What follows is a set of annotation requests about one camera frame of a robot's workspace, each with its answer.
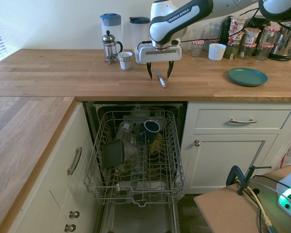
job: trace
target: wooden table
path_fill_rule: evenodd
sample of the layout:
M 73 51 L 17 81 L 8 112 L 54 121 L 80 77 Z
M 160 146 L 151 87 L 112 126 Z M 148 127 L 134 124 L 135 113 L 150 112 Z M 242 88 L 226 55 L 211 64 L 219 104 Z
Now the wooden table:
M 232 81 L 235 67 L 257 69 L 267 83 L 247 87 Z M 72 96 L 77 100 L 115 101 L 291 101 L 291 61 L 268 59 L 211 61 L 184 54 L 175 61 L 169 80 L 168 62 L 152 64 L 161 70 L 167 88 L 146 65 L 133 59 L 122 70 L 104 62 L 103 50 L 19 50 L 0 62 L 0 96 Z
M 291 166 L 287 166 L 266 176 L 279 181 L 290 172 Z M 276 189 L 276 183 L 266 178 L 253 179 Z M 278 194 L 253 183 L 250 187 L 260 190 L 258 197 L 278 233 L 291 233 L 291 217 L 278 206 Z M 238 189 L 238 184 L 233 184 L 194 198 L 213 233 L 259 233 L 258 207 L 245 193 L 239 196 Z M 263 218 L 262 232 L 268 233 Z

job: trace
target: dishwasher door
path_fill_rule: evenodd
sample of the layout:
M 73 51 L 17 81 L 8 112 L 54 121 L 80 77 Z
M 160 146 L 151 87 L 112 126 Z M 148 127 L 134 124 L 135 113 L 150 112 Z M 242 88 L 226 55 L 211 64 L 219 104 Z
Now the dishwasher door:
M 133 203 L 105 206 L 100 233 L 180 233 L 177 205 Z

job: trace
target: white wall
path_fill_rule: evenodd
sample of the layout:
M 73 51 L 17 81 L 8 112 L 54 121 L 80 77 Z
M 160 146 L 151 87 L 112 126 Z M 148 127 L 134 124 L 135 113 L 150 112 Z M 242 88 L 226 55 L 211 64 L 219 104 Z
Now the white wall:
M 122 16 L 124 48 L 131 48 L 129 17 L 150 17 L 154 0 L 0 0 L 0 34 L 9 52 L 18 49 L 101 49 L 99 16 L 117 13 Z M 175 6 L 189 0 L 173 0 Z M 257 7 L 254 4 L 239 14 Z M 201 28 L 210 21 L 198 22 Z

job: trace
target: cabinet handle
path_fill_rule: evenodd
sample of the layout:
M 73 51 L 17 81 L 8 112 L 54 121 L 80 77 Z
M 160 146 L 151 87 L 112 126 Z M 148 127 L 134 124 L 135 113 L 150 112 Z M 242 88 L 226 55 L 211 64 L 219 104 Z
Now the cabinet handle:
M 65 225 L 65 232 L 74 232 L 76 230 L 76 225 L 72 224 L 72 225 Z
M 75 211 L 75 212 L 70 211 L 69 218 L 78 218 L 78 217 L 80 217 L 79 211 Z
M 253 119 L 250 119 L 248 121 L 242 121 L 242 120 L 234 120 L 234 119 L 231 119 L 230 121 L 231 123 L 237 123 L 237 124 L 253 124 L 253 123 L 257 123 L 256 120 L 253 120 Z
M 199 147 L 202 143 L 199 140 L 194 141 L 194 146 Z
M 82 154 L 82 147 L 79 147 L 76 149 L 76 156 L 74 157 L 71 168 L 67 169 L 68 175 L 72 175 L 74 171 L 76 170 L 81 158 L 81 154 Z

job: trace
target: wire rack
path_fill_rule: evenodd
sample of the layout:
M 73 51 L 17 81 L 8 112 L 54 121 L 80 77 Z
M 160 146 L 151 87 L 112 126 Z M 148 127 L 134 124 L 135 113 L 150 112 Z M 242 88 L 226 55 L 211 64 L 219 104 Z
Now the wire rack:
M 129 111 L 111 111 L 106 112 L 100 121 L 84 184 L 101 204 L 113 201 L 144 207 L 147 204 L 175 203 L 183 196 L 185 183 L 174 114 L 169 111 L 140 112 L 147 112 L 146 115 L 150 116 L 134 117 Z M 137 150 L 123 164 L 102 168 L 102 145 L 114 141 L 123 119 L 135 128 L 148 119 L 156 120 L 161 125 L 162 136 L 147 145 L 146 139 L 142 142 L 136 139 L 136 130 L 133 129 L 130 143 Z M 97 179 L 98 170 L 101 180 Z

